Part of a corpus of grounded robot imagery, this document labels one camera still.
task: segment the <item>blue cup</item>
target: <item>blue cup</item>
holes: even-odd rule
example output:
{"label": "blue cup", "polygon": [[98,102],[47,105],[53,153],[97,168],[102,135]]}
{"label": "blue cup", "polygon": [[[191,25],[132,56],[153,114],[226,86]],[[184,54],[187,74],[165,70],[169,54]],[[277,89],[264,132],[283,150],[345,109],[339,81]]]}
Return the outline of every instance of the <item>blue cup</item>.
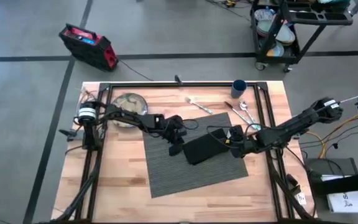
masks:
{"label": "blue cup", "polygon": [[231,85],[231,98],[238,99],[247,89],[247,83],[244,80],[235,80]]}

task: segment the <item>sticker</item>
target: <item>sticker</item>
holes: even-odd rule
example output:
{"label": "sticker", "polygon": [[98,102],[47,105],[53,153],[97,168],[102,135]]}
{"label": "sticker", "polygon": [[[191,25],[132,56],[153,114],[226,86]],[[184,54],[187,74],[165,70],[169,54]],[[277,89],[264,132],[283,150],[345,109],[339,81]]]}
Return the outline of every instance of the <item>sticker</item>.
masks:
{"label": "sticker", "polygon": [[331,105],[332,109],[339,107],[339,105],[335,102],[336,102],[335,100],[330,100],[328,102],[325,102],[324,106]]}
{"label": "sticker", "polygon": [[306,197],[303,192],[300,192],[299,194],[295,195],[295,198],[298,200],[299,204],[306,205]]}

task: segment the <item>gray carpet mat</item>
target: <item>gray carpet mat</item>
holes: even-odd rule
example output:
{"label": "gray carpet mat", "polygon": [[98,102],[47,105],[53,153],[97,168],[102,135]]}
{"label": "gray carpet mat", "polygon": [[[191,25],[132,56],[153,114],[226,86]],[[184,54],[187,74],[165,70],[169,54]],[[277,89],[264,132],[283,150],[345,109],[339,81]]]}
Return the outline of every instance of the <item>gray carpet mat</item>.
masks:
{"label": "gray carpet mat", "polygon": [[[196,130],[187,131],[183,137],[185,142],[207,134],[208,125],[231,126],[227,113],[196,120],[199,126]],[[189,121],[185,125],[192,126],[194,122]],[[169,156],[170,144],[167,140],[153,138],[146,133],[143,138],[152,198],[248,176],[244,160],[234,158],[229,151],[193,166],[187,162],[183,152]]]}

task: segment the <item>cart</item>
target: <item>cart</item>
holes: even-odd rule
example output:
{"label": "cart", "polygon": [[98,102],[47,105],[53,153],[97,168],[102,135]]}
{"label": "cart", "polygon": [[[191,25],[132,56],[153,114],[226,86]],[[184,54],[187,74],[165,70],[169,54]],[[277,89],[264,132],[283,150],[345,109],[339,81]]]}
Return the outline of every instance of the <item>cart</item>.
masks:
{"label": "cart", "polygon": [[[283,71],[287,73],[292,70],[291,65],[299,63],[326,26],[349,26],[353,23],[352,16],[346,10],[337,10],[330,6],[323,7],[321,4],[311,2],[286,2],[286,0],[278,0],[278,4],[268,5],[276,14],[267,36],[264,37],[262,45],[260,45],[262,36],[257,33],[258,21],[254,16],[254,12],[258,9],[265,9],[266,6],[265,4],[259,4],[259,0],[254,0],[250,10],[251,28],[256,52],[255,67],[258,70],[264,70],[271,63],[282,63],[285,65]],[[285,21],[291,24],[289,28],[295,35],[295,41],[289,46],[284,46],[285,53],[283,56],[268,56],[267,53],[275,43],[275,38]],[[303,49],[300,49],[299,46],[295,24],[319,26]]]}

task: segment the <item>wooden tabletop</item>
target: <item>wooden tabletop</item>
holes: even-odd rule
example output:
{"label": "wooden tabletop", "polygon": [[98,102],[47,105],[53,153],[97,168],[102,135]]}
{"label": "wooden tabletop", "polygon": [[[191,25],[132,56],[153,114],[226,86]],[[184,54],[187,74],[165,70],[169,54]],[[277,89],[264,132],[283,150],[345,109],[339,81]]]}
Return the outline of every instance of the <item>wooden tabletop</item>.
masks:
{"label": "wooden tabletop", "polygon": [[[291,118],[282,82],[267,82],[275,121],[280,124]],[[88,91],[97,93],[99,83],[84,83]],[[229,87],[115,88],[112,99],[123,93],[137,93],[148,103],[149,113],[165,117],[175,114],[183,119],[207,116],[203,110],[185,102],[191,96],[196,102],[213,110],[214,114],[229,113],[232,125],[246,124],[223,101],[238,108],[238,100],[230,98]],[[249,112],[259,121],[254,91],[246,90],[242,98]],[[109,121],[104,143],[94,222],[273,222],[276,220],[265,153],[248,154],[244,158],[249,176],[213,184],[198,189],[151,198],[142,132],[136,128],[118,128]],[[81,141],[69,143],[68,148]],[[297,141],[289,148],[299,157]],[[73,200],[80,188],[86,151],[68,153],[52,213],[58,217]],[[287,174],[299,181],[306,195],[306,211],[313,211],[313,198],[305,171],[288,151],[283,160]]]}

